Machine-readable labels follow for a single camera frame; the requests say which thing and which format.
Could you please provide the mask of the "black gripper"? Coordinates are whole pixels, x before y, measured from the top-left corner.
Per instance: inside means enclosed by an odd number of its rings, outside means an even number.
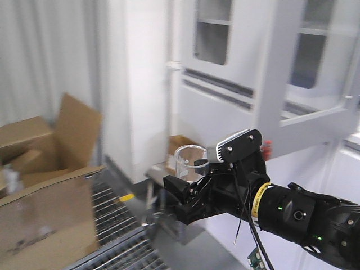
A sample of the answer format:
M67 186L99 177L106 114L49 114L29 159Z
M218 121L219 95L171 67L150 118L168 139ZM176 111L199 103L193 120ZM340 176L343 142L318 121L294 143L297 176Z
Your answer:
M260 151L232 164L209 164L203 184L190 184L173 175L165 176L163 182L179 200L175 206L177 219L189 225L223 213L249 219L255 195L270 178Z

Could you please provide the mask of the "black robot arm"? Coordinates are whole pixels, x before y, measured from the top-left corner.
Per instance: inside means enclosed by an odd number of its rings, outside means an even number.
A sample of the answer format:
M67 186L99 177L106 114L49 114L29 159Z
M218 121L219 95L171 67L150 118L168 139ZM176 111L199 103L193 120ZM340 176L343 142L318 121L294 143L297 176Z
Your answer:
M233 163L212 163L194 183L168 175L164 187L176 198L174 211L184 224L228 213L332 266L359 268L359 205L296 183L271 183L259 151L242 154Z

